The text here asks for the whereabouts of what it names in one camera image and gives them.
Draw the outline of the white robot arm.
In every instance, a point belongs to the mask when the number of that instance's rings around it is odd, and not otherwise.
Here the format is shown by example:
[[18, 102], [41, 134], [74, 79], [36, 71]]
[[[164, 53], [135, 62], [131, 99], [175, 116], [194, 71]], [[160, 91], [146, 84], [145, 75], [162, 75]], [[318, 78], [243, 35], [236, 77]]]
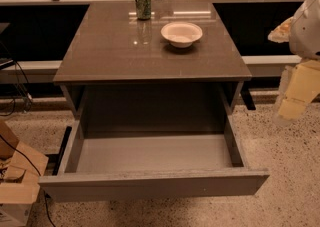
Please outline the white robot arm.
[[273, 121], [287, 126], [299, 119], [320, 94], [320, 0], [305, 0], [295, 14], [268, 35], [276, 43], [289, 43], [301, 58], [282, 72]]

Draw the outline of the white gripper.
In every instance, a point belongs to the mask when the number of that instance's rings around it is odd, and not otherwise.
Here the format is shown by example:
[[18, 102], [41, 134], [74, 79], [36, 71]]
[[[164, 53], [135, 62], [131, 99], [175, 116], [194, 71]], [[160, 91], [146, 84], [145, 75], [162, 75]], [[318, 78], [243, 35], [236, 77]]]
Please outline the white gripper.
[[[285, 43], [290, 40], [293, 18], [278, 25], [268, 40]], [[320, 94], [320, 62], [303, 61], [294, 67], [286, 66], [280, 79], [279, 95], [274, 104], [273, 121], [287, 126], [299, 119], [307, 106]]]

